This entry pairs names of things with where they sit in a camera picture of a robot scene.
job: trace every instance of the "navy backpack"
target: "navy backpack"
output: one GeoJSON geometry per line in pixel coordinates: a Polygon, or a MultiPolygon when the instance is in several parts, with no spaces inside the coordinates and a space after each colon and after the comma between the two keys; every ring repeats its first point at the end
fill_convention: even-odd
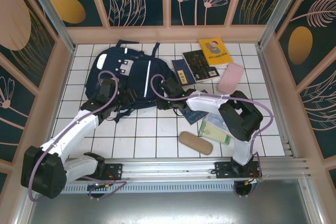
{"type": "MultiPolygon", "coordinates": [[[[98,91],[99,86],[97,84],[99,72],[109,70],[119,79],[122,89],[133,89],[136,92],[136,102],[130,107],[120,108],[120,110],[127,111],[119,113],[115,117],[114,120],[116,123],[118,123],[121,117],[130,115],[135,109],[156,106],[155,101],[157,96],[153,92],[150,84],[153,75],[159,73],[162,74],[165,79],[170,77],[176,78],[175,73],[170,70],[167,63],[155,57],[155,53],[159,48],[160,43],[155,44],[151,56],[145,55],[143,51],[120,47],[121,44],[138,44],[138,42],[119,40],[115,47],[111,47],[101,52],[95,59],[85,84],[85,94],[89,99],[98,91]]],[[[101,77],[111,78],[107,73],[103,74],[101,77]]],[[[159,87],[160,83],[161,78],[157,77],[154,79],[153,84],[156,91],[163,95],[163,90],[159,87]]]]}

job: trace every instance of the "grid floor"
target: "grid floor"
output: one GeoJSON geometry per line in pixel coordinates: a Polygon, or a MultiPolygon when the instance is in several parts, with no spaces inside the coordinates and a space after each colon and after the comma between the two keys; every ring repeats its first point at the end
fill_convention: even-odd
{"type": "MultiPolygon", "coordinates": [[[[244,66],[245,74],[241,78],[237,90],[248,98],[257,100],[272,110],[266,89],[263,73],[254,44],[225,44],[235,63],[244,66]]],[[[115,46],[78,45],[62,102],[57,113],[52,136],[56,136],[77,115],[80,106],[87,101],[84,84],[89,70],[103,50],[115,46]]],[[[143,50],[151,55],[154,44],[122,45],[136,50],[143,50]]],[[[160,44],[157,57],[163,59],[172,68],[171,60],[181,59],[182,53],[200,49],[199,44],[165,43],[160,44]]],[[[218,69],[220,75],[224,69],[218,69]]],[[[216,85],[219,78],[196,84],[196,90],[205,89],[210,94],[217,94],[216,85]]],[[[264,126],[269,118],[267,112],[260,109],[265,116],[261,123],[264,126]]],[[[186,119],[176,116],[172,110],[162,111],[156,107],[134,111],[129,117],[122,118],[118,124],[104,121],[98,128],[90,132],[70,154],[75,158],[84,152],[92,151],[105,158],[161,158],[161,157],[230,157],[233,153],[234,141],[229,145],[208,140],[214,146],[213,152],[205,156],[178,142],[182,131],[197,135],[201,121],[189,125],[186,119]]],[[[284,156],[281,138],[274,123],[261,136],[256,138],[254,151],[261,156],[284,156]]]]}

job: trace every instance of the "backpack strap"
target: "backpack strap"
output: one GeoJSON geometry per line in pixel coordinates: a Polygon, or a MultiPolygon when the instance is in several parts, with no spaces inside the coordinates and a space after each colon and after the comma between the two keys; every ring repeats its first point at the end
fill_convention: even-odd
{"type": "Polygon", "coordinates": [[[155,43],[155,46],[154,46],[153,51],[152,51],[152,57],[155,57],[155,54],[156,54],[156,51],[159,48],[159,45],[160,45],[160,43],[158,43],[158,42],[155,43]]]}
{"type": "Polygon", "coordinates": [[[114,118],[114,121],[116,123],[119,122],[119,120],[124,117],[124,116],[129,116],[132,112],[134,111],[134,109],[128,109],[126,110],[125,112],[122,112],[122,113],[119,113],[115,118],[114,118]]]}
{"type": "Polygon", "coordinates": [[[120,47],[121,44],[139,44],[139,42],[119,39],[116,47],[120,47]]]}

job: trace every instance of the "yellow book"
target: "yellow book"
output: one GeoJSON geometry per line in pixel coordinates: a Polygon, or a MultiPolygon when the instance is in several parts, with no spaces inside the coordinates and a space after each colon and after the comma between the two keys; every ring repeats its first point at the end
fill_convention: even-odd
{"type": "Polygon", "coordinates": [[[198,42],[210,67],[225,66],[232,62],[232,58],[221,38],[200,39],[198,42]]]}

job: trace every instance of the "book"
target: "book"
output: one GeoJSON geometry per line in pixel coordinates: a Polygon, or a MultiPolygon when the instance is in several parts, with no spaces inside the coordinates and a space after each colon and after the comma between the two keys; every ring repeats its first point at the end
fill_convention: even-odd
{"type": "Polygon", "coordinates": [[[227,135],[224,131],[218,129],[211,123],[207,123],[202,120],[201,127],[199,128],[198,134],[200,136],[206,137],[208,139],[220,142],[222,144],[230,143],[230,136],[227,135]]]}
{"type": "Polygon", "coordinates": [[[188,121],[188,123],[190,125],[196,123],[198,120],[202,119],[203,117],[205,117],[206,115],[208,115],[208,112],[205,111],[189,111],[186,112],[185,110],[180,110],[181,114],[186,118],[186,120],[188,121]]]}
{"type": "Polygon", "coordinates": [[[219,76],[217,69],[209,66],[202,50],[184,52],[182,54],[195,82],[202,82],[219,76]]]}
{"type": "Polygon", "coordinates": [[[196,83],[187,62],[184,59],[172,60],[172,64],[177,76],[177,80],[182,87],[194,85],[196,83]]]}
{"type": "Polygon", "coordinates": [[[207,123],[211,123],[212,125],[214,125],[218,129],[224,131],[227,135],[233,137],[229,128],[226,126],[226,124],[225,124],[221,115],[209,113],[204,118],[204,121],[207,122],[207,123]]]}
{"type": "Polygon", "coordinates": [[[198,42],[210,67],[220,68],[233,62],[221,38],[199,39],[198,42]]]}

